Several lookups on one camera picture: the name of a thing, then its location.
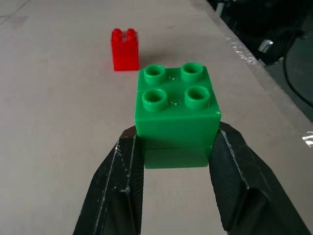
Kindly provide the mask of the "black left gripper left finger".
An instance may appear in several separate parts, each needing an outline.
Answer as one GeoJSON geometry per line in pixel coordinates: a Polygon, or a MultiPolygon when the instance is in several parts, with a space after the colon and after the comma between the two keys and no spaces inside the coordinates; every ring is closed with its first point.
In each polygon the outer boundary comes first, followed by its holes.
{"type": "Polygon", "coordinates": [[[133,126],[96,170],[73,235],[140,235],[143,186],[143,148],[133,126]]]}

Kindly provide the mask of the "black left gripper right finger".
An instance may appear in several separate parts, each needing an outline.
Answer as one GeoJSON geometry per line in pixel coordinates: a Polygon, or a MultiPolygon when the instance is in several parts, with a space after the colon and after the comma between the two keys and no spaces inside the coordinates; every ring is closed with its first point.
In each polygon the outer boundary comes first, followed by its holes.
{"type": "Polygon", "coordinates": [[[209,171],[227,235],[311,235],[271,168],[224,122],[209,171]]]}

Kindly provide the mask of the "green studded building block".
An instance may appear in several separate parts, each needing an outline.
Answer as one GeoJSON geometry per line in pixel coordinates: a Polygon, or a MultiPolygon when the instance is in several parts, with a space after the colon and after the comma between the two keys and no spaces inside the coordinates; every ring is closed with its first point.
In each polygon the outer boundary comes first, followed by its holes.
{"type": "Polygon", "coordinates": [[[220,120],[205,66],[151,64],[139,72],[134,121],[147,169],[206,167],[220,120]]]}

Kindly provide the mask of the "red studded building block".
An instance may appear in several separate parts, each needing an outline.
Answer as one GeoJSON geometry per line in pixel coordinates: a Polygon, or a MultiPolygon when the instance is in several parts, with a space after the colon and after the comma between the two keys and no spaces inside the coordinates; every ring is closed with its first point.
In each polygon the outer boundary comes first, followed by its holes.
{"type": "Polygon", "coordinates": [[[111,35],[114,71],[139,70],[138,36],[133,28],[122,31],[115,28],[111,35]]]}

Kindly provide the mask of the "black robot body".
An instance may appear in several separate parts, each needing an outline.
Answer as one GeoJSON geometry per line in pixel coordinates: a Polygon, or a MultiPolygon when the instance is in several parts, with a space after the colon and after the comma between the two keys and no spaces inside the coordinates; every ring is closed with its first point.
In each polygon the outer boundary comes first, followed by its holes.
{"type": "Polygon", "coordinates": [[[271,65],[286,56],[298,38],[313,0],[207,0],[257,60],[271,65]]]}

